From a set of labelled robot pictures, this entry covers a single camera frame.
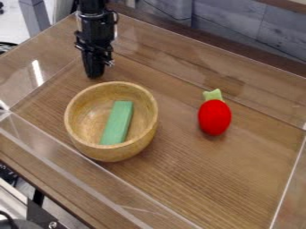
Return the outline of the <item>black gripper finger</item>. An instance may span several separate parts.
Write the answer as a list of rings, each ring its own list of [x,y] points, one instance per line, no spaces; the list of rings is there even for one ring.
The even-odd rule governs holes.
[[[83,62],[84,62],[84,68],[86,68],[86,74],[88,77],[95,76],[95,64],[94,64],[94,57],[90,52],[83,52]]]
[[[104,52],[96,55],[96,77],[100,77],[104,74],[106,67],[111,67],[115,64],[112,53]]]

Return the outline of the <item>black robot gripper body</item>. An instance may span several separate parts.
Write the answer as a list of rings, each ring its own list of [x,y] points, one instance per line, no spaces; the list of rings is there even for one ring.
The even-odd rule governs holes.
[[[76,48],[88,52],[111,53],[119,14],[108,8],[108,0],[78,0],[75,16]]]

